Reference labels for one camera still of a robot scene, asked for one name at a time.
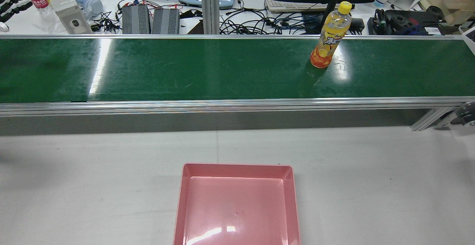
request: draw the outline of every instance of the blue headphones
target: blue headphones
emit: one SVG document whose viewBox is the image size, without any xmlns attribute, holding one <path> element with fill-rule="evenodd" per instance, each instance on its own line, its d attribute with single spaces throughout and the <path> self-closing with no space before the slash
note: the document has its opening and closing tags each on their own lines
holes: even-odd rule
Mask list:
<svg viewBox="0 0 475 245">
<path fill-rule="evenodd" d="M 99 15 L 102 12 L 102 2 L 100 0 L 76 0 L 78 5 L 83 7 L 86 20 Z"/>
</svg>

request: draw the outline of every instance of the power supply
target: power supply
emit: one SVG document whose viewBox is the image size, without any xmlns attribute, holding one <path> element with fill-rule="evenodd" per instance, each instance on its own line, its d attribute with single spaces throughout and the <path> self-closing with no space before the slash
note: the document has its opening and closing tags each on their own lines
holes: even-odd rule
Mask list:
<svg viewBox="0 0 475 245">
<path fill-rule="evenodd" d="M 150 17 L 147 5 L 122 7 L 122 33 L 150 34 Z"/>
<path fill-rule="evenodd" d="M 156 9 L 153 13 L 152 34 L 179 34 L 180 12 L 178 9 Z"/>
</svg>

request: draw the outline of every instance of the white table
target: white table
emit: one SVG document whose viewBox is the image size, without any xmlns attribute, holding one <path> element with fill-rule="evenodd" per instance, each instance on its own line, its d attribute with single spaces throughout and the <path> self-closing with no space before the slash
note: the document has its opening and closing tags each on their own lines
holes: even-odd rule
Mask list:
<svg viewBox="0 0 475 245">
<path fill-rule="evenodd" d="M 115 19 L 114 13 L 117 11 L 117 3 L 120 0 L 101 0 L 104 5 L 104 12 L 112 11 L 111 18 Z M 170 5 L 170 4 L 178 4 L 178 0 L 151 0 L 159 5 Z M 255 9 L 262 9 L 264 8 L 264 0 L 244 0 L 245 7 L 247 8 L 255 8 Z M 239 4 L 237 1 L 234 3 L 235 8 L 239 8 Z M 187 11 L 190 9 L 196 9 L 194 7 L 183 7 L 182 11 Z M 357 4 L 356 9 L 353 10 L 351 13 L 353 17 L 362 18 L 363 21 L 366 23 L 368 18 L 374 14 L 375 7 L 371 4 Z M 221 16 L 226 18 L 226 13 L 230 10 L 221 10 Z M 270 13 L 268 12 L 269 17 L 275 17 L 278 13 Z M 241 13 L 233 17 L 233 21 L 236 23 L 242 23 L 248 20 L 255 20 L 259 19 L 259 17 L 253 13 Z M 200 18 L 189 18 L 189 19 L 181 19 L 180 24 L 180 34 L 188 33 L 198 22 Z M 8 33 L 0 33 L 0 34 L 50 34 L 50 35 L 58 35 L 58 34 L 67 34 L 66 29 L 59 21 L 58 17 L 54 14 L 48 15 L 40 15 L 34 7 L 29 8 L 26 11 L 23 11 L 19 14 L 14 15 L 8 22 L 7 25 L 10 27 L 10 32 Z M 265 30 L 268 32 L 273 32 L 273 29 L 270 27 L 266 27 Z M 368 30 L 365 28 L 363 30 L 363 35 L 368 35 Z"/>
</svg>

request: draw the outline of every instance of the keyboard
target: keyboard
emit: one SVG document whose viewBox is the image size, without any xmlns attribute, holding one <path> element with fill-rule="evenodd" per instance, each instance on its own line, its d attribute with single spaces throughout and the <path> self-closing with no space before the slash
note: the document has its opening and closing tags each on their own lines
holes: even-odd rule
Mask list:
<svg viewBox="0 0 475 245">
<path fill-rule="evenodd" d="M 269 11 L 274 13 L 293 13 L 325 11 L 327 4 L 291 3 L 266 0 L 266 6 L 268 7 Z"/>
</svg>

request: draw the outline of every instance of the plastic tray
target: plastic tray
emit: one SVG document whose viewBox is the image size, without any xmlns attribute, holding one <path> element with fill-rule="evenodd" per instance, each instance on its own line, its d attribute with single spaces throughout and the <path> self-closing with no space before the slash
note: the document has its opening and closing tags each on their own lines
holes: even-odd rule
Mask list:
<svg viewBox="0 0 475 245">
<path fill-rule="evenodd" d="M 292 167 L 185 164 L 174 245 L 300 245 Z"/>
</svg>

